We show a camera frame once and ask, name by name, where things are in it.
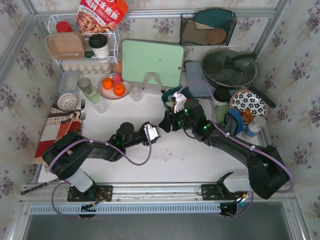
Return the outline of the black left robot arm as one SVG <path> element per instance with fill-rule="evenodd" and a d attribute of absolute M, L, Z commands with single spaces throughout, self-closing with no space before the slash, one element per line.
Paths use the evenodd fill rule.
<path fill-rule="evenodd" d="M 49 167 L 49 172 L 75 187 L 79 192 L 93 192 L 95 182 L 81 166 L 86 159 L 101 159 L 116 162 L 122 157 L 135 166 L 147 163 L 134 162 L 126 156 L 126 149 L 144 145 L 149 147 L 147 159 L 151 157 L 152 144 L 159 138 L 157 126 L 145 122 L 137 131 L 132 123 L 124 122 L 108 141 L 93 140 L 72 131 L 47 148 L 42 158 Z"/>

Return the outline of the green capsule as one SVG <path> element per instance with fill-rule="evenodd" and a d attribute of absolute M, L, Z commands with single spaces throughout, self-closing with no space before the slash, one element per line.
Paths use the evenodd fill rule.
<path fill-rule="evenodd" d="M 174 106 L 174 102 L 171 102 L 171 101 L 167 101 L 165 103 L 169 108 L 172 108 Z"/>
<path fill-rule="evenodd" d="M 172 96 L 172 95 L 169 95 L 169 96 L 167 97 L 167 100 L 168 100 L 169 102 L 172 102 L 172 101 L 173 101 L 173 96 Z"/>

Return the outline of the green capsule bottom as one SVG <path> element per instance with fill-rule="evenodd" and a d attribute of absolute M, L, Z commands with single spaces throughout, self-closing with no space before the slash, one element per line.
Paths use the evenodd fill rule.
<path fill-rule="evenodd" d="M 174 102 L 171 102 L 171 101 L 167 101 L 165 103 L 169 108 L 172 108 L 174 106 Z"/>

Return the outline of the teal plastic storage basket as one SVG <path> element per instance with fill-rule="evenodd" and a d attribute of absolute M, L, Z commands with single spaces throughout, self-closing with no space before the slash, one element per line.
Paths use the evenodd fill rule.
<path fill-rule="evenodd" d="M 174 88 L 171 88 L 169 90 L 167 90 L 166 92 L 164 92 L 161 96 L 161 100 L 163 102 L 163 106 L 166 110 L 169 110 L 172 108 L 172 106 L 168 106 L 166 104 L 166 102 L 170 102 L 169 101 L 169 96 L 172 96 L 175 92 L 178 92 L 180 89 L 182 88 L 182 86 L 177 86 Z M 194 96 L 190 93 L 188 88 L 184 88 L 181 92 L 181 94 L 183 94 L 187 99 L 194 99 Z"/>

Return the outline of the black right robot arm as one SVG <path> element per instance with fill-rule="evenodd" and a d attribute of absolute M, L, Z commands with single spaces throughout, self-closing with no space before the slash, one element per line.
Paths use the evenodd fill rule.
<path fill-rule="evenodd" d="M 248 169 L 251 189 L 263 199 L 267 200 L 275 193 L 289 193 L 294 188 L 291 184 L 289 189 L 282 189 L 286 183 L 294 183 L 294 180 L 275 147 L 250 145 L 222 130 L 215 122 L 207 119 L 203 107 L 196 99 L 184 102 L 181 110 L 166 110 L 159 127 L 167 133 L 180 129 L 190 130 L 197 141 L 236 158 Z"/>

